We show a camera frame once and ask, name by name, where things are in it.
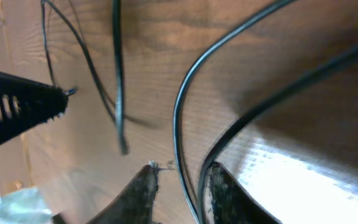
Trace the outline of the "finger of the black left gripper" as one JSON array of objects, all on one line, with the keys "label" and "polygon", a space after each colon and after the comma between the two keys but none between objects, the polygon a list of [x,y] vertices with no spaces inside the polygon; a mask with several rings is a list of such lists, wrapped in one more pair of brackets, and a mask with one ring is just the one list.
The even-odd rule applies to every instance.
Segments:
[{"label": "finger of the black left gripper", "polygon": [[70,91],[0,72],[0,145],[62,115]]}]

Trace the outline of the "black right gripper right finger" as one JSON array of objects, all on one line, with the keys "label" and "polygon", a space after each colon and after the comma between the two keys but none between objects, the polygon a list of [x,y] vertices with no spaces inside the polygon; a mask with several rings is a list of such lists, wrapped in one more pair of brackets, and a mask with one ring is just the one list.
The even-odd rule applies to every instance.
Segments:
[{"label": "black right gripper right finger", "polygon": [[262,208],[219,162],[209,170],[213,221],[217,224],[280,224]]}]

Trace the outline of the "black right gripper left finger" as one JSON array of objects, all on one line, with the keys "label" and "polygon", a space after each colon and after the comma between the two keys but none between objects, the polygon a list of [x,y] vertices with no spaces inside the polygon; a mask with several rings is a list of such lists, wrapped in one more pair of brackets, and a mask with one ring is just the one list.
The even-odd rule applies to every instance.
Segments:
[{"label": "black right gripper left finger", "polygon": [[158,192],[158,168],[145,165],[90,224],[151,224]]}]

